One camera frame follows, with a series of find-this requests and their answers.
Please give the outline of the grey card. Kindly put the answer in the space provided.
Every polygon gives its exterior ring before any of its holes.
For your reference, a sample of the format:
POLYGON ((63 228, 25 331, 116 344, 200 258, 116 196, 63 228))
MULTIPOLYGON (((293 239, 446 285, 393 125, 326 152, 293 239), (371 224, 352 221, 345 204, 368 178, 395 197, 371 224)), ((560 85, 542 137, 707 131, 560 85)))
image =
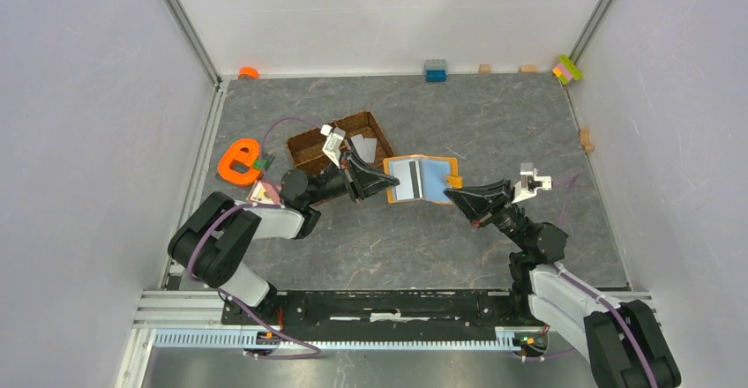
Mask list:
POLYGON ((367 139, 370 142, 369 147, 364 150, 356 150, 356 151, 359 157, 364 162, 373 164, 376 161, 378 141, 375 138, 367 138, 367 139))

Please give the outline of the white card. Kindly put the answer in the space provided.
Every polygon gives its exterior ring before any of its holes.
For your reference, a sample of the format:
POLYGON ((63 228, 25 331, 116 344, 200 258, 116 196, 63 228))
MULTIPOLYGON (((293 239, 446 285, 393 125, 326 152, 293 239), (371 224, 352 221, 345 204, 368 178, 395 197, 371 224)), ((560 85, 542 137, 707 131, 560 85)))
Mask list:
POLYGON ((369 140, 362 134, 352 136, 350 142, 356 150, 364 150, 370 145, 369 140))

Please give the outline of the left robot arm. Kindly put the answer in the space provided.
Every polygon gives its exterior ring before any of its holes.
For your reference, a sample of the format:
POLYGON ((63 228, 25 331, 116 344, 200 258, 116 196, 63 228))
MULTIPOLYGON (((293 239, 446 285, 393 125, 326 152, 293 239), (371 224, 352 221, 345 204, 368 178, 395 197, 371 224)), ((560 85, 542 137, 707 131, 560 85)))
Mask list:
POLYGON ((344 152, 337 164, 317 175, 293 168, 270 189, 279 202, 238 202, 215 191, 177 229, 168 255, 193 280, 201 281, 235 302, 256 324, 270 322, 277 312, 277 290, 258 276, 243 259, 251 242, 264 239, 303 239, 321 216, 319 202, 348 196, 360 202, 397 186, 398 179, 344 152))

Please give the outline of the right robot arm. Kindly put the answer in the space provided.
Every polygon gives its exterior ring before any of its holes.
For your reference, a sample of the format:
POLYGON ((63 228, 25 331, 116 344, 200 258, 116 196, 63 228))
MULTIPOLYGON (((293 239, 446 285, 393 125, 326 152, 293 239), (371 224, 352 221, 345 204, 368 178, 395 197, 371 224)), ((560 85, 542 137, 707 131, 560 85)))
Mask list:
POLYGON ((448 188, 445 195, 474 228, 493 226, 519 247, 510 255, 512 318, 548 325, 587 361, 599 387, 678 387, 682 374, 653 309, 641 300, 606 295, 567 270, 567 233, 534 222, 520 202, 552 190, 549 177, 516 184, 448 188))

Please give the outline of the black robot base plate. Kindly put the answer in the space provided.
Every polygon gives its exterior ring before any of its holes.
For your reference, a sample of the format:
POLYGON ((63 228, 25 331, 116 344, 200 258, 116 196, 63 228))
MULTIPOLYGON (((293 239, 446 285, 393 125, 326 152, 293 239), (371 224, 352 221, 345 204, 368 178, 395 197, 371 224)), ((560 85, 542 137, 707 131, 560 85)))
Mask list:
POLYGON ((298 340, 484 341, 498 327, 535 329, 506 290, 288 290, 254 310, 298 340))

